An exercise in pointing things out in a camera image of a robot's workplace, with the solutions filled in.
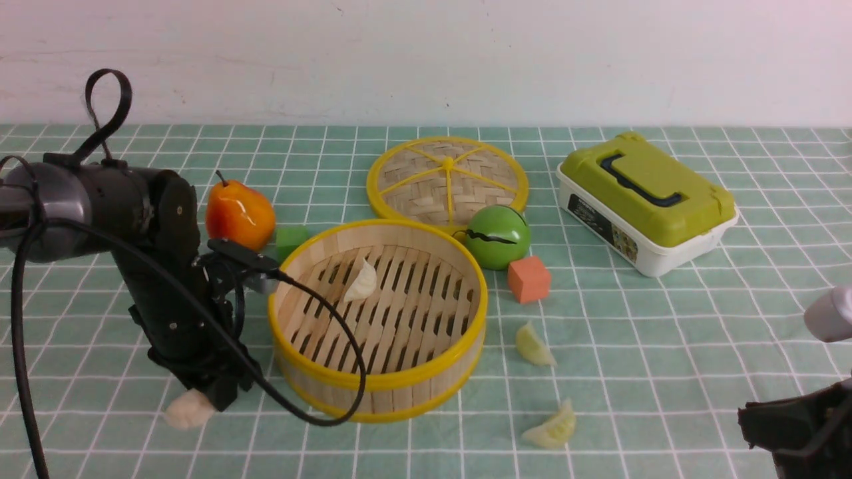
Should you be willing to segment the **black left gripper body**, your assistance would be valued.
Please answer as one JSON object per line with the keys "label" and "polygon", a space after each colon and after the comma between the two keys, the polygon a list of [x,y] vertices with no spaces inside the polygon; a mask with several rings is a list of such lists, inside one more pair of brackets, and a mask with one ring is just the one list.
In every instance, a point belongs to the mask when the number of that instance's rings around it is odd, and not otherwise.
{"label": "black left gripper body", "polygon": [[246,346],[230,348],[213,324],[240,340],[246,292],[225,291],[216,283],[205,267],[207,255],[194,253],[182,260],[157,249],[144,249],[141,255],[113,252],[133,300],[130,316],[151,345],[148,358],[185,389],[203,393],[213,379],[237,379],[240,394],[256,384],[259,364]]}

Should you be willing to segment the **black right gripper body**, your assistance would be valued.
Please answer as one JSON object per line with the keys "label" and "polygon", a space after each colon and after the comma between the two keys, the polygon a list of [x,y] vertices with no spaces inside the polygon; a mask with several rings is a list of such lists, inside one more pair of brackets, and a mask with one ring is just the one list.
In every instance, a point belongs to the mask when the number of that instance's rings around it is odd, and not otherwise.
{"label": "black right gripper body", "polygon": [[771,454],[779,478],[851,476],[849,380],[800,397],[750,401],[738,409],[749,448]]}

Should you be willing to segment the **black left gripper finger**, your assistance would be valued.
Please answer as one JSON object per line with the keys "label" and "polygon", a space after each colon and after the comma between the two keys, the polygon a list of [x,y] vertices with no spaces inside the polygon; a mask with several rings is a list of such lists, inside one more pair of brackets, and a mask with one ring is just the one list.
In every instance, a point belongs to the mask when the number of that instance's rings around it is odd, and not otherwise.
{"label": "black left gripper finger", "polygon": [[223,412],[237,399],[239,390],[237,379],[213,379],[204,385],[203,395],[216,411]]}

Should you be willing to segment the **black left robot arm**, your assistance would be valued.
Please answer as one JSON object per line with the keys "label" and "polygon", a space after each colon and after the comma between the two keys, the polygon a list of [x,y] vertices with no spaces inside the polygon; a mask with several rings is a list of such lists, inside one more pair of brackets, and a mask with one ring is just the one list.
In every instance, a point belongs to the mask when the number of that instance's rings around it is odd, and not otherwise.
{"label": "black left robot arm", "polygon": [[149,340],[149,359],[168,369],[186,389],[196,389],[226,410],[238,391],[252,388],[246,372],[201,313],[151,268],[157,263],[204,304],[235,337],[226,294],[236,267],[197,263],[200,228],[194,187],[172,170],[86,164],[76,168],[49,162],[12,169],[2,181],[2,246],[16,251],[37,209],[27,193],[33,181],[49,218],[68,218],[104,231],[138,248],[139,259],[107,242],[70,228],[51,227],[27,256],[33,263],[109,252],[127,285],[130,316]]}

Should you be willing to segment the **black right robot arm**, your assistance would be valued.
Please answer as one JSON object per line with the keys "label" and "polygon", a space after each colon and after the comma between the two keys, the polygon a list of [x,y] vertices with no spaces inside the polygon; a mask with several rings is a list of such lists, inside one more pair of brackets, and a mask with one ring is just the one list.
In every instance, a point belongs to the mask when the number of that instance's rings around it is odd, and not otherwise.
{"label": "black right robot arm", "polygon": [[[824,343],[849,340],[850,287],[823,294],[803,318]],[[738,410],[738,424],[749,448],[770,452],[779,478],[851,476],[850,379],[800,397],[750,401]]]}

